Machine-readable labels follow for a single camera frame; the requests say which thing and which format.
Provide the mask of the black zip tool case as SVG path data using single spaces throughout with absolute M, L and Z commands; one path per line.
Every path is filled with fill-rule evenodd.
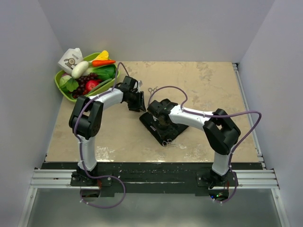
M 144 113 L 139 117 L 139 120 L 163 147 L 172 144 L 173 140 L 188 128 L 184 124 L 175 123 L 162 126 L 158 120 L 154 120 L 150 113 Z

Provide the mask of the silver straight hair scissors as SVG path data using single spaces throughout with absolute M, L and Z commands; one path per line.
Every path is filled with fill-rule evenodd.
M 154 87 L 154 88 L 151 88 L 151 87 L 149 87 L 148 88 L 148 92 L 150 93 L 150 95 L 152 95 L 154 92 L 156 92 L 158 90 L 158 88 L 157 87 Z

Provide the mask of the silver thinning scissors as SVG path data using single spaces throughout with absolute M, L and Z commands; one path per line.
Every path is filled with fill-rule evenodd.
M 174 141 L 171 140 L 171 139 L 164 140 L 164 141 L 162 142 L 162 146 L 163 146 L 163 147 L 166 147 L 166 146 L 168 146 L 168 145 L 175 145 L 175 143 L 174 143 Z

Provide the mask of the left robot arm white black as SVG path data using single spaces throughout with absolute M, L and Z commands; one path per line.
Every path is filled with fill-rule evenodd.
M 124 80 L 107 91 L 95 96 L 80 96 L 76 101 L 69 127 L 78 139 L 80 160 L 72 179 L 87 186 L 98 182 L 98 167 L 95 157 L 95 136 L 98 134 L 103 111 L 123 102 L 134 112 L 145 112 L 144 92 L 141 81 L 125 76 Z

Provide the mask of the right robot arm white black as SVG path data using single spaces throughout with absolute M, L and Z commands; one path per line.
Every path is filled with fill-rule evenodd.
M 148 129 L 155 133 L 159 141 L 173 140 L 188 127 L 202 130 L 214 151 L 212 168 L 203 180 L 217 186 L 228 180 L 231 150 L 238 142 L 241 131 L 223 109 L 198 111 L 164 99 L 153 101 L 147 111 L 151 116 Z

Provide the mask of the red toy fruit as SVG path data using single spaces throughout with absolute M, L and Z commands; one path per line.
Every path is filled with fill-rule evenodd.
M 86 91 L 90 92 L 92 89 L 94 89 L 97 85 L 99 84 L 99 82 L 97 80 L 90 80 L 86 83 L 85 85 L 85 89 Z

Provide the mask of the yellow toy pepper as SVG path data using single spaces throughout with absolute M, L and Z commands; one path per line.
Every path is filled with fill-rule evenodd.
M 95 61 L 107 61 L 107 60 L 109 60 L 109 52 L 107 50 L 103 50 L 94 60 Z

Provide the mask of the orange toy carrot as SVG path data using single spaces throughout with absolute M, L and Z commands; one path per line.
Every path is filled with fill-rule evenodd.
M 101 67 L 105 65 L 110 65 L 116 63 L 115 60 L 93 60 L 91 62 L 91 66 L 94 67 Z

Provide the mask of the purple toy grapes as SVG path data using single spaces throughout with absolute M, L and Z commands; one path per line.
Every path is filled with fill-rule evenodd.
M 78 82 L 79 86 L 76 90 L 74 90 L 72 92 L 72 97 L 74 99 L 78 98 L 81 95 L 87 95 L 89 93 L 88 91 L 86 91 L 85 85 L 90 80 L 97 80 L 98 81 L 97 74 L 90 73 L 89 75 L 81 76 L 79 79 L 76 80 Z

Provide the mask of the white toy radish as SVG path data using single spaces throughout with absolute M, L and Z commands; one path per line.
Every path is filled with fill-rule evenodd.
M 71 72 L 71 76 L 78 79 L 83 73 L 88 69 L 89 63 L 87 61 L 82 61 L 78 63 Z

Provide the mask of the green toy leafy vegetable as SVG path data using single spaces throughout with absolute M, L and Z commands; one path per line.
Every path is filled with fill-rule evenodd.
M 59 80 L 59 88 L 63 91 L 73 92 L 78 86 L 76 79 L 70 75 L 62 76 Z

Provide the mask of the white paper bag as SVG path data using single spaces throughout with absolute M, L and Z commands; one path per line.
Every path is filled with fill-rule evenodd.
M 71 75 L 74 67 L 83 61 L 83 55 L 80 48 L 68 49 L 62 58 L 58 61 L 58 66 L 67 74 Z

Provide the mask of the green plastic tray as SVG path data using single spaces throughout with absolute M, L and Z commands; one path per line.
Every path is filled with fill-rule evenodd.
M 96 52 L 84 57 L 89 63 L 88 69 L 78 78 L 65 71 L 59 71 L 54 78 L 55 84 L 63 96 L 76 102 L 80 96 L 95 96 L 111 88 L 119 78 L 116 62 L 109 58 L 107 51 Z

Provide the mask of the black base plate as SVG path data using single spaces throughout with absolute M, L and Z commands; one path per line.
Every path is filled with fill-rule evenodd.
M 193 194 L 208 196 L 222 189 L 235 186 L 232 173 L 223 183 L 209 184 L 203 177 L 210 172 L 210 163 L 98 163 L 98 174 L 102 176 L 96 185 L 87 186 L 72 179 L 71 188 L 88 189 L 102 197 L 113 197 L 116 193 L 146 194 Z M 77 169 L 75 162 L 44 163 L 40 169 Z

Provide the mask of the aluminium frame rail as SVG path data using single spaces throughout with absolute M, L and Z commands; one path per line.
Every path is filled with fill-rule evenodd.
M 70 188 L 72 170 L 36 169 L 32 175 L 25 204 L 21 213 L 18 227 L 26 227 L 32 207 L 35 202 L 37 189 L 67 189 Z

